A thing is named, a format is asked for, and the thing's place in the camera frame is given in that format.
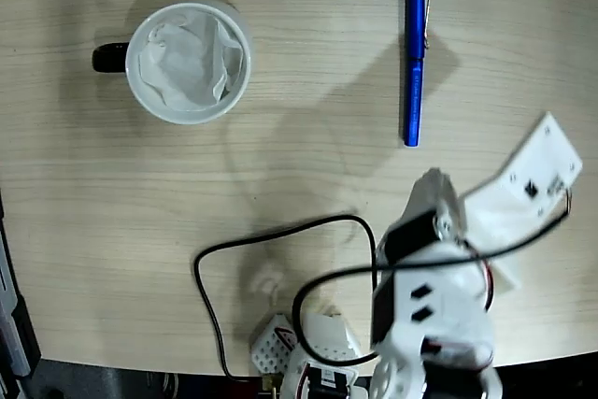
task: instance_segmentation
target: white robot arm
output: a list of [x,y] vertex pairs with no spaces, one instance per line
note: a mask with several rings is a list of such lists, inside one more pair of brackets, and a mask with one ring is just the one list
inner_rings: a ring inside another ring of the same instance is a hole
[[[426,173],[414,185],[403,217],[377,246],[376,264],[463,258],[512,247],[534,233],[538,237],[543,234],[538,230],[553,227],[546,223],[563,198],[568,212],[581,166],[547,114],[498,175],[461,197],[448,176],[437,169]],[[373,298],[371,346],[379,360],[369,397],[500,399],[486,312],[494,291],[519,286],[513,257],[384,272]],[[333,360],[361,355],[340,317],[307,314],[302,327],[312,348],[326,348]],[[357,376],[351,367],[316,362],[297,345],[280,397],[367,397],[354,386]]]

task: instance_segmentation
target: tissue paper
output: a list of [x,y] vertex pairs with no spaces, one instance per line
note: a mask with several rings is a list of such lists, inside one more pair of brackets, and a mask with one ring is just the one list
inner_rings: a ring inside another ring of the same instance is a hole
[[190,10],[157,24],[139,54],[141,79],[176,111],[216,105],[243,63],[235,35],[215,16]]

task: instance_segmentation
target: pen clip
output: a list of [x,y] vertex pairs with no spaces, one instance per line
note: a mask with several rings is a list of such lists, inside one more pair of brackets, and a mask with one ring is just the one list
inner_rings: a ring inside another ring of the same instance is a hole
[[430,48],[428,44],[428,17],[430,16],[430,0],[426,0],[426,15],[423,24],[423,45],[426,49]]

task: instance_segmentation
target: wood grain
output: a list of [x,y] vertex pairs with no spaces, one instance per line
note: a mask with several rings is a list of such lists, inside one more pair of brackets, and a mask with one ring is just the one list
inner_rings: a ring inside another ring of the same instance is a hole
[[[598,349],[595,0],[432,0],[416,150],[398,136],[403,0],[226,0],[254,34],[255,71],[234,110],[200,126],[154,119],[123,77],[90,67],[95,46],[180,1],[0,0],[0,186],[46,358],[219,373],[198,250],[347,210],[380,237],[429,167],[471,188],[544,110],[585,167],[573,216],[520,255],[523,289],[496,301],[496,362]],[[269,313],[366,262],[365,243],[332,225],[207,260],[232,371],[249,372]],[[367,348],[369,301],[364,277],[311,306],[336,306]]]

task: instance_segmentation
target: white mug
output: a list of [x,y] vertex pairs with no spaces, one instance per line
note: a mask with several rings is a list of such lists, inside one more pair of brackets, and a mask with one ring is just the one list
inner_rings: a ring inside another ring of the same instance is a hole
[[[233,89],[216,105],[197,111],[175,111],[166,105],[160,94],[141,79],[139,53],[148,42],[150,31],[179,10],[197,9],[212,14],[233,31],[243,48],[241,73]],[[137,101],[154,116],[171,123],[190,125],[212,121],[229,111],[246,90],[251,73],[253,44],[249,28],[236,9],[216,0],[201,0],[174,4],[159,9],[137,27],[131,40],[105,44],[93,51],[92,66],[96,72],[126,74],[129,87]]]

